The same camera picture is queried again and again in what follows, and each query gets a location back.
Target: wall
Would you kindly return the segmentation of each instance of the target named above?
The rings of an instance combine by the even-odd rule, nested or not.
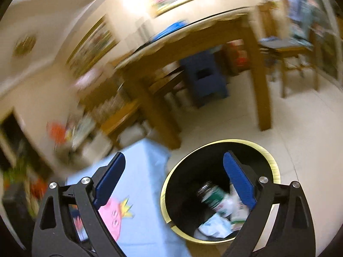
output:
[[[49,121],[66,122],[71,110],[78,103],[70,88],[73,82],[64,67],[55,63],[17,85],[0,98],[0,118],[13,108],[27,138],[57,174],[67,173],[55,158],[54,142],[47,135]]]
[[[153,33],[158,33],[177,20],[186,19],[188,22],[194,22],[226,10],[253,6],[259,1],[260,0],[193,0],[168,11],[157,18],[152,18],[147,14],[142,0],[106,0],[83,24],[75,27],[73,34],[67,38],[59,52],[58,61],[61,65],[64,65],[84,35],[105,14],[108,17],[109,25],[114,30],[120,42],[105,55],[95,67],[101,66],[107,61],[113,60],[143,44],[137,35],[132,35],[137,30],[136,22],[141,18],[149,20],[152,25]]]

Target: pink object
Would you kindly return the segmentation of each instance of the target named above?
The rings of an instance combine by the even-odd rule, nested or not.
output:
[[[120,202],[114,198],[110,198],[107,204],[99,209],[99,214],[113,239],[117,241],[120,236],[122,220]]]

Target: gold rim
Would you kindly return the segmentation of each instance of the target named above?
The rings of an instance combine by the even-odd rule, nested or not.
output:
[[[223,243],[228,243],[228,242],[232,242],[232,239],[228,239],[225,241],[218,241],[218,242],[211,242],[211,241],[202,241],[199,239],[195,239],[187,234],[185,234],[184,232],[182,232],[178,227],[176,227],[176,225],[173,224],[172,220],[170,219],[170,216],[168,214],[167,211],[167,207],[166,207],[166,201],[165,201],[165,195],[166,195],[166,189],[167,189],[167,185],[169,182],[170,177],[172,176],[173,172],[175,171],[175,169],[179,166],[179,164],[184,161],[184,159],[186,159],[186,157],[188,157],[189,155],[191,155],[192,153],[196,152],[197,150],[202,149],[203,147],[209,146],[209,145],[213,145],[216,143],[223,143],[223,142],[236,142],[236,143],[242,143],[245,145],[248,145],[252,148],[254,148],[255,150],[259,151],[264,157],[265,159],[268,161],[268,164],[272,170],[273,173],[273,182],[275,184],[280,184],[281,183],[281,177],[280,177],[280,171],[278,169],[277,163],[275,161],[275,159],[272,157],[272,155],[263,147],[261,147],[260,145],[254,143],[254,142],[250,142],[247,140],[241,140],[241,139],[225,139],[225,140],[219,140],[219,141],[215,141],[209,144],[206,144],[200,148],[197,148],[196,150],[192,151],[191,153],[189,153],[188,155],[186,155],[183,159],[181,159],[178,164],[175,165],[175,167],[170,171],[170,173],[168,174],[166,180],[164,181],[163,187],[162,187],[162,192],[161,192],[161,211],[162,211],[162,215],[163,218],[165,220],[165,222],[170,225],[170,228],[180,237],[186,239],[187,241],[193,242],[193,243],[198,243],[198,244],[223,244]]]

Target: tile floor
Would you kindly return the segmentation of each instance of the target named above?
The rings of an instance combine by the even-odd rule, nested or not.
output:
[[[267,131],[257,126],[249,72],[231,79],[226,99],[214,99],[198,110],[175,108],[182,144],[172,151],[168,169],[209,142],[237,138],[258,143],[275,158],[282,184],[301,183],[319,254],[343,223],[343,93],[322,77],[317,93],[311,70],[305,71],[305,78],[297,71],[289,72],[288,79],[286,99],[280,97],[280,81],[269,82],[273,125]],[[276,213],[274,208],[257,248],[265,245]]]

